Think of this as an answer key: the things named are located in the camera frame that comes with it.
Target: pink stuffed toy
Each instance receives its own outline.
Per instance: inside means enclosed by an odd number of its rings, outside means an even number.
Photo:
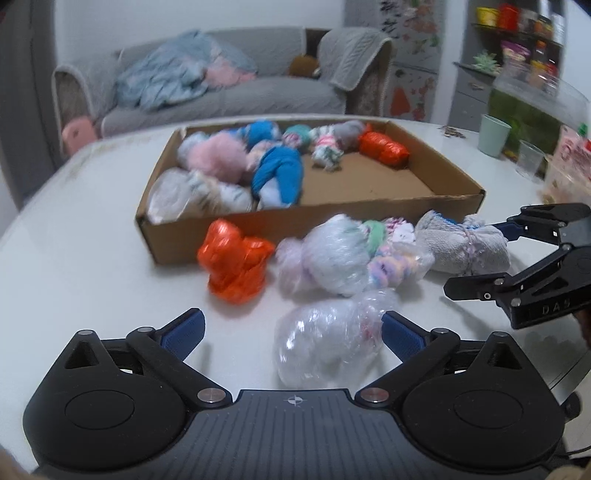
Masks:
[[[189,151],[187,168],[225,183],[238,183],[248,169],[244,145],[232,134],[220,132]]]

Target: cardboard tray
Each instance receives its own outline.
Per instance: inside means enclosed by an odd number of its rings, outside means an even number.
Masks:
[[[342,122],[300,119],[278,121],[282,130],[305,123],[311,127]],[[303,157],[304,185],[300,205],[286,210],[240,213],[225,216],[245,235],[260,236],[272,242],[287,237],[303,238],[315,226],[333,215],[345,213],[357,220],[405,217],[416,223],[429,210],[454,220],[476,213],[485,197],[484,189],[446,157],[433,150],[405,129],[387,119],[370,122],[376,131],[406,145],[411,153],[406,170],[394,170],[359,153],[346,154],[342,169],[328,173],[313,168],[309,155]],[[166,145],[139,203],[135,220],[154,261],[160,265],[196,262],[196,251],[203,243],[209,225],[216,219],[185,218],[153,225],[146,216],[148,195],[158,177],[178,167],[177,150],[185,135],[201,130],[207,133],[242,126],[241,122],[212,123],[207,127],[179,129]]]

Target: white table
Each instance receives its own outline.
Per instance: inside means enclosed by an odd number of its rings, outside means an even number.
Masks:
[[[464,169],[487,191],[481,214],[490,223],[538,203],[538,186],[509,161],[476,149],[478,135],[445,138],[435,125],[400,121]],[[204,341],[187,363],[232,392],[281,388],[272,365],[276,321],[294,303],[275,285],[260,300],[232,307],[207,292],[195,266],[155,267],[134,223],[154,164],[173,127],[103,141],[72,158],[33,198],[0,241],[0,444],[32,469],[22,431],[27,401],[57,355],[80,329],[122,338],[139,326],[156,328],[190,307],[206,316]],[[516,271],[553,247],[528,239],[510,245]],[[484,340],[509,321],[494,302],[454,303],[443,294],[445,275],[430,273],[401,290],[400,312],[427,330],[448,327],[464,339]],[[559,400],[591,362],[572,317],[512,332]],[[398,364],[384,349],[367,381]],[[354,391],[360,385],[343,385]]]

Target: mint green cup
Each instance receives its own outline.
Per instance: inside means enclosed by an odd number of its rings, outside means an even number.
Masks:
[[[478,150],[491,157],[498,158],[511,132],[511,126],[498,118],[482,115]]]

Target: sofa armrest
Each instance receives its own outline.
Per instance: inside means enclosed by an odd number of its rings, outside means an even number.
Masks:
[[[115,53],[88,57],[55,69],[53,104],[60,132],[74,118],[88,116],[96,122],[115,107],[119,69]]]
[[[320,42],[321,80],[347,92],[348,113],[384,116],[395,53],[393,40],[376,28],[331,30]]]

